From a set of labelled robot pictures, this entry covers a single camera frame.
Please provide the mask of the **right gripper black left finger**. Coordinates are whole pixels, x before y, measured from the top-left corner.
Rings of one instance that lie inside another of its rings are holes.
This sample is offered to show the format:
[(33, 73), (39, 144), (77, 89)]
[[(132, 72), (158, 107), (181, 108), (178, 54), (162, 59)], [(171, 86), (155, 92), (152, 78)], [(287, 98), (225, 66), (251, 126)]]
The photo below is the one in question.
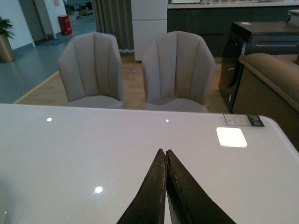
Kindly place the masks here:
[(117, 223), (163, 224), (166, 200), (167, 164), (162, 149), (157, 154), (130, 205)]

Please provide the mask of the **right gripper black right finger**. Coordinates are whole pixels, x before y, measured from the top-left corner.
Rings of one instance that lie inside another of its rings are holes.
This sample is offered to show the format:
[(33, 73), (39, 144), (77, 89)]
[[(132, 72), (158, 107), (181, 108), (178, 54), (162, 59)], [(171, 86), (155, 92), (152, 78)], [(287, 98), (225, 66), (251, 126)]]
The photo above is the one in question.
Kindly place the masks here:
[(174, 224), (234, 224), (203, 190), (173, 151), (166, 152), (166, 190)]

